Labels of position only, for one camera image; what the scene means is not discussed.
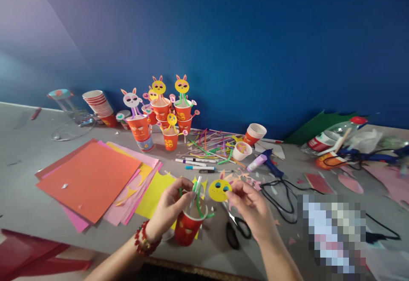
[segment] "orange paper sheet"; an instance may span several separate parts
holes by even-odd
[[[140,161],[90,143],[37,187],[96,223],[135,173]]]

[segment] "bracelet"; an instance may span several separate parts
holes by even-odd
[[[140,255],[146,255],[149,256],[154,251],[156,250],[157,246],[160,244],[162,240],[162,236],[153,244],[150,244],[148,242],[148,239],[146,238],[146,225],[148,224],[149,221],[145,221],[139,229],[135,233],[135,246],[136,246],[136,252],[139,253]],[[142,243],[139,240],[139,234],[142,231]]]

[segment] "blue glue gun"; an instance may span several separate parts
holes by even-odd
[[[267,149],[262,153],[262,155],[265,155],[267,157],[267,160],[265,160],[264,165],[268,167],[268,169],[271,171],[274,177],[282,178],[284,176],[284,173],[281,170],[279,170],[270,160],[270,156],[272,153],[273,153],[272,149]]]

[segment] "yellow circle cutout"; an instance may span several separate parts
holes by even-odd
[[[231,191],[231,185],[226,180],[216,180],[209,186],[209,196],[217,202],[227,200],[227,191]]]

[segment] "scissors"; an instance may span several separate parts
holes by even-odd
[[[230,213],[229,207],[226,202],[222,202],[221,205],[223,209],[227,212],[231,220],[236,225],[237,230],[243,235],[244,238],[250,239],[251,230],[250,230],[250,227],[247,225],[247,223],[244,220],[242,220],[240,217],[234,217]],[[234,231],[234,228],[230,221],[227,221],[227,225],[226,225],[226,238],[227,238],[229,245],[233,249],[235,250],[239,249],[240,247],[239,240],[237,239],[236,232]]]

